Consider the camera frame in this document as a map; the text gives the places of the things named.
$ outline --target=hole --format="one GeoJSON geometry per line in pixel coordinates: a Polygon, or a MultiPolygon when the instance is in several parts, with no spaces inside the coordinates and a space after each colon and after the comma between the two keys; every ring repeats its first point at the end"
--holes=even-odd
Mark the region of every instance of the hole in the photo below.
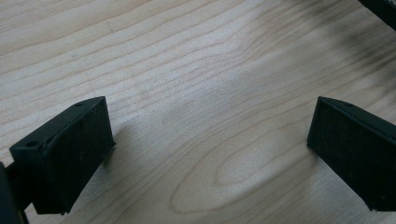
{"type": "Polygon", "coordinates": [[[38,141],[31,141],[26,144],[27,147],[34,147],[38,145],[38,141]]]}

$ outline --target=wooden table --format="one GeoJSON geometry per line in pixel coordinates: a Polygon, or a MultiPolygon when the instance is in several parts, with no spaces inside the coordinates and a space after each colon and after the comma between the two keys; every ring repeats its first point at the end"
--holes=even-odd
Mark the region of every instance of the wooden table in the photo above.
{"type": "Polygon", "coordinates": [[[318,96],[396,123],[396,33],[356,0],[3,0],[0,149],[107,98],[114,153],[31,223],[395,223],[311,150],[318,96]]]}

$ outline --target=black clamp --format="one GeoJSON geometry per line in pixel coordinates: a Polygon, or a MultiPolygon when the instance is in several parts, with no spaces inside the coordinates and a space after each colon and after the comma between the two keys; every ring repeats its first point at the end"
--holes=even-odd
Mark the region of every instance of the black clamp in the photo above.
{"type": "Polygon", "coordinates": [[[371,210],[396,211],[396,126],[350,103],[319,97],[312,148],[371,210]]]}
{"type": "Polygon", "coordinates": [[[69,213],[99,164],[115,146],[106,98],[70,106],[10,148],[0,162],[0,220],[28,223],[23,210],[69,213]]]}

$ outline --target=3d printed part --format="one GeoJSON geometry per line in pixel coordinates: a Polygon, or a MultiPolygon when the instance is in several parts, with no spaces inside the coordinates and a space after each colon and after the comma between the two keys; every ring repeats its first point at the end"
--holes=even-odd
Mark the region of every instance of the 3d printed part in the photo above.
{"type": "Polygon", "coordinates": [[[371,210],[396,211],[396,126],[355,105],[319,97],[312,148],[371,210]]]}
{"type": "Polygon", "coordinates": [[[365,7],[396,30],[396,1],[395,0],[359,0],[365,7]]]}
{"type": "Polygon", "coordinates": [[[23,211],[33,203],[38,214],[70,212],[114,146],[105,97],[70,106],[10,148],[14,162],[7,178],[0,172],[0,187],[12,195],[3,195],[0,204],[23,211]],[[10,198],[12,203],[3,200],[10,198]]]}

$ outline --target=wood grain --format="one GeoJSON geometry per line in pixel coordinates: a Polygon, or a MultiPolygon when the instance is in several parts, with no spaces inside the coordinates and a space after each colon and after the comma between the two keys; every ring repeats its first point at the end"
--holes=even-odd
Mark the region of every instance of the wood grain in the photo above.
{"type": "Polygon", "coordinates": [[[0,2],[0,158],[105,95],[116,150],[31,223],[395,223],[306,148],[320,95],[396,123],[396,33],[349,0],[0,2]]]}

